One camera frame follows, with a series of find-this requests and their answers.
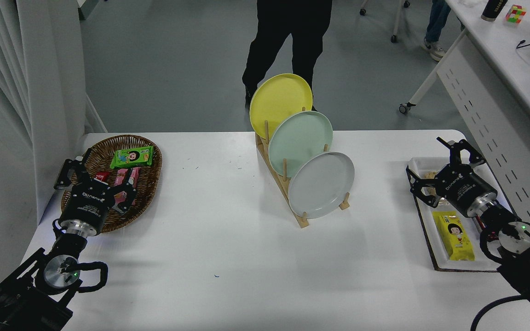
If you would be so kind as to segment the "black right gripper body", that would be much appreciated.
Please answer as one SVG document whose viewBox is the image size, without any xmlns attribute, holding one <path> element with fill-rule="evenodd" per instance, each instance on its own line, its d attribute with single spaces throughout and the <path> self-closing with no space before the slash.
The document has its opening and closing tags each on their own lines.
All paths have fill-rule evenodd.
<svg viewBox="0 0 530 331">
<path fill-rule="evenodd" d="M 465 217 L 479 216 L 482 207 L 494 202 L 494 187 L 475 174 L 469 164 L 448 164 L 435 179 L 435 190 Z"/>
</svg>

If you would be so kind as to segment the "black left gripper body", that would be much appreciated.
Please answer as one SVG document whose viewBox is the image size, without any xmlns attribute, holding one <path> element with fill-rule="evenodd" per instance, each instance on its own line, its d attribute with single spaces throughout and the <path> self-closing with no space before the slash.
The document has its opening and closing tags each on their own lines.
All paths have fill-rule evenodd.
<svg viewBox="0 0 530 331">
<path fill-rule="evenodd" d="M 60 221 L 67 223 L 76 220 L 93 228 L 101 228 L 114 204 L 115 199 L 109 185 L 97 180 L 78 183 L 72 187 Z"/>
</svg>

